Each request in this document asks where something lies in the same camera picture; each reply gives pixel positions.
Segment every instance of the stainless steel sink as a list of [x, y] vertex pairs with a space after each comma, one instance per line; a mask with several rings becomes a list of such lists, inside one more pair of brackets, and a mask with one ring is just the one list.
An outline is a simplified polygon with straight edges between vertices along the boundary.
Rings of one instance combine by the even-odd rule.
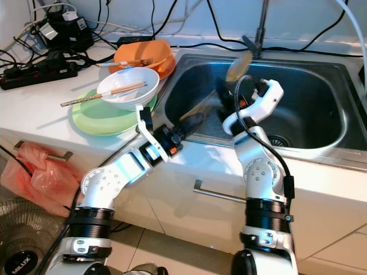
[[[185, 54], [160, 91], [156, 116], [175, 124], [224, 78], [233, 57]], [[276, 149], [289, 158], [367, 171], [367, 116], [341, 64], [260, 60], [248, 74], [278, 80], [284, 96], [261, 121]], [[189, 140], [231, 146], [221, 126], [219, 99]]]

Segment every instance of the cabinet handle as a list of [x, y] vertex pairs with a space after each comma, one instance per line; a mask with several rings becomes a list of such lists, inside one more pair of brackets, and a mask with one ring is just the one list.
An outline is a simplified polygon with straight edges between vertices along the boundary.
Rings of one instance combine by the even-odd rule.
[[[13, 150], [16, 150], [16, 151], [19, 151], [19, 148], [21, 148], [21, 146], [22, 146], [22, 144], [24, 143], [24, 141], [19, 141], [14, 147], [13, 147]], [[60, 160], [60, 161], [62, 161], [62, 162], [67, 162], [70, 158], [71, 158], [71, 156], [73, 155], [73, 153], [72, 152], [70, 152], [70, 151], [67, 151], [66, 153], [65, 153], [65, 155], [63, 155], [63, 156], [55, 156], [55, 155], [51, 155], [51, 154], [48, 154], [47, 155], [47, 158], [49, 158], [49, 159], [56, 159], [56, 160]]]
[[203, 195], [208, 195], [208, 196], [212, 196], [215, 198], [221, 198], [221, 199], [226, 199], [232, 202], [238, 202], [238, 203], [246, 203], [246, 200], [243, 198], [239, 198], [236, 196], [230, 196], [230, 195], [226, 195], [226, 194], [222, 194], [222, 193], [218, 193], [218, 192], [214, 192], [214, 191], [209, 191], [209, 190], [205, 190], [205, 189], [201, 189], [201, 184], [202, 181], [197, 179], [195, 180], [195, 185], [194, 185], [194, 192], [195, 193], [199, 193], [199, 194], [203, 194]]

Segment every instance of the chopsticks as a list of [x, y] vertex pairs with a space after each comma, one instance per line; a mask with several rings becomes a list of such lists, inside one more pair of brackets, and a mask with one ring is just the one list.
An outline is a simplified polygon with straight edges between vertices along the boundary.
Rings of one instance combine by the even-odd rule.
[[61, 103], [60, 105], [61, 105], [61, 107], [66, 107], [66, 106], [74, 105], [74, 104], [77, 104], [77, 103], [90, 101], [90, 100], [93, 100], [93, 99], [100, 99], [103, 96], [109, 96], [109, 95], [115, 95], [117, 93], [129, 92], [129, 91], [144, 87], [146, 85], [147, 84], [145, 82], [139, 82], [139, 83], [135, 83], [135, 84], [125, 86], [125, 87], [116, 88], [116, 89], [113, 89], [113, 90], [105, 92], [105, 93], [98, 93], [98, 94], [93, 95], [93, 96], [83, 97], [82, 99], [67, 101], [67, 102]]
[[132, 60], [132, 61], [120, 61], [120, 62], [111, 62], [111, 63], [98, 63], [97, 67], [109, 67], [109, 66], [119, 66], [119, 65], [130, 65], [130, 66], [148, 66], [153, 63], [153, 58], [148, 59], [140, 59], [140, 60]]

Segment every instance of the white countertop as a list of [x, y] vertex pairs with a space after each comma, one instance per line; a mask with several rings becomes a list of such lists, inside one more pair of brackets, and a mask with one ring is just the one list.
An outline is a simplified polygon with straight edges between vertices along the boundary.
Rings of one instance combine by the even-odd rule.
[[[178, 56], [196, 51], [198, 50], [180, 50]], [[97, 44], [88, 52], [92, 58], [98, 59], [107, 56], [111, 51], [106, 46]], [[233, 55], [218, 49], [205, 50], [205, 54]], [[363, 92], [362, 82], [357, 76], [362, 64], [360, 58], [267, 52], [264, 53], [264, 58], [342, 63], [347, 67], [356, 90], [359, 94]], [[79, 72], [74, 78], [0, 91], [0, 130], [70, 151], [109, 155], [128, 141], [134, 132], [110, 137], [88, 135], [75, 127], [71, 119], [71, 108], [60, 107], [60, 103], [73, 100], [80, 94], [97, 88], [99, 82], [108, 75], [106, 68], [92, 66]], [[367, 210], [366, 173], [293, 159], [286, 159], [286, 162], [295, 176], [297, 190], [312, 195], [344, 198], [352, 203], [363, 203]], [[171, 161], [170, 166], [184, 166], [194, 173], [208, 175], [242, 176], [242, 169], [233, 149], [193, 142], [184, 142], [184, 150]]]

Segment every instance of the green plate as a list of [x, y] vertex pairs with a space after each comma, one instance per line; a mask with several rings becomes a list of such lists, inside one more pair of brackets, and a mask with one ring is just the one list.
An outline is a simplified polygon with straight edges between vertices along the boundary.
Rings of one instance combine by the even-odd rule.
[[[96, 94], [96, 89], [84, 93], [78, 99]], [[157, 97], [148, 104], [153, 110]], [[112, 136], [123, 133], [137, 125], [135, 112], [122, 110], [100, 100], [75, 104], [72, 109], [73, 121], [80, 130], [95, 136]]]

